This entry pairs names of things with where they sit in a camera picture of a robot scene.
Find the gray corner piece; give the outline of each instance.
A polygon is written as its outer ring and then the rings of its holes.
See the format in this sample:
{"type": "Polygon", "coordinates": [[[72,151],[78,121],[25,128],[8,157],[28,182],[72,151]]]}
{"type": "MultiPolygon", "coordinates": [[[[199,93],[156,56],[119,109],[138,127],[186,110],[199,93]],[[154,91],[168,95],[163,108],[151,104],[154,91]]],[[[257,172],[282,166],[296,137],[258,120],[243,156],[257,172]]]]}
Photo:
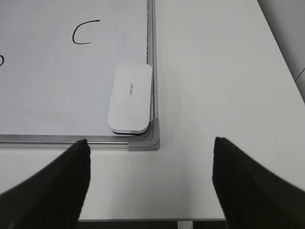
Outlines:
{"type": "Polygon", "coordinates": [[[128,142],[128,151],[158,151],[160,149],[160,126],[159,119],[150,122],[147,132],[128,142]]]}

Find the white eraser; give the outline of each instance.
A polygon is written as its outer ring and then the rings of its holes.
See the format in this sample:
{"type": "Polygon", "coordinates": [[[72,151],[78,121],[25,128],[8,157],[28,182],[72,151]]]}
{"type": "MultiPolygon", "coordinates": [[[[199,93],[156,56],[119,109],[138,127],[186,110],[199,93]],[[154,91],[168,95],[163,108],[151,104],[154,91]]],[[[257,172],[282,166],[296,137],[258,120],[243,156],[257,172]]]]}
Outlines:
{"type": "Polygon", "coordinates": [[[124,62],[117,66],[108,124],[118,134],[142,134],[150,120],[152,67],[124,62]]]}

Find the black marker writing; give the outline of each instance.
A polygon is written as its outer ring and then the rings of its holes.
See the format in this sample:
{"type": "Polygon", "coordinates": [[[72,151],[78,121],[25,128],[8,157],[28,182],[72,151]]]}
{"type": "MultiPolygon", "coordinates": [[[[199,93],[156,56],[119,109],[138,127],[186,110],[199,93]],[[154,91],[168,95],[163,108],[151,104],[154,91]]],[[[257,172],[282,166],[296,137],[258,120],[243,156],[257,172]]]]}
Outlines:
{"type": "Polygon", "coordinates": [[[0,55],[0,67],[4,64],[4,56],[0,55]]]}
{"type": "Polygon", "coordinates": [[[74,32],[73,32],[72,41],[73,41],[75,44],[91,44],[91,42],[88,42],[88,43],[78,43],[78,42],[76,42],[75,39],[74,39],[75,33],[76,33],[77,29],[78,29],[79,27],[81,27],[82,25],[87,24],[87,23],[91,23],[91,22],[99,22],[99,21],[100,21],[100,20],[87,21],[87,22],[84,22],[84,23],[80,24],[79,26],[77,26],[76,29],[75,29],[74,32]]]}

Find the aluminum whiteboard frame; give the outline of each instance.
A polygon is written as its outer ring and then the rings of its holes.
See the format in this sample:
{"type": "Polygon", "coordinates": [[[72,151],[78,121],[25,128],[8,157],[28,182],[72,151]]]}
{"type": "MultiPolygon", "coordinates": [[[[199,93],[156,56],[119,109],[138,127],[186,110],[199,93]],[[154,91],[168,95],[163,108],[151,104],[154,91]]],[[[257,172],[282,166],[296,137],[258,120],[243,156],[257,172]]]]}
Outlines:
{"type": "Polygon", "coordinates": [[[147,0],[147,63],[152,66],[151,118],[147,132],[136,136],[0,135],[0,147],[67,148],[87,139],[91,148],[156,151],[160,148],[156,60],[155,0],[147,0]]]}

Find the white desk surface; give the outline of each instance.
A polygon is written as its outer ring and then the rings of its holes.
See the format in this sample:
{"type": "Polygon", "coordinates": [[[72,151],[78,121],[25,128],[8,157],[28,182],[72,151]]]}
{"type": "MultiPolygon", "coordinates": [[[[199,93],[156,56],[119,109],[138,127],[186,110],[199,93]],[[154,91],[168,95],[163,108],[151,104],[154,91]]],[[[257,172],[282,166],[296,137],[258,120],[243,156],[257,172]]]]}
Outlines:
{"type": "MultiPolygon", "coordinates": [[[[81,219],[219,219],[216,136],[305,189],[305,106],[256,0],[157,0],[161,149],[92,151],[81,219]]],[[[0,192],[62,150],[1,149],[0,192]]]]}

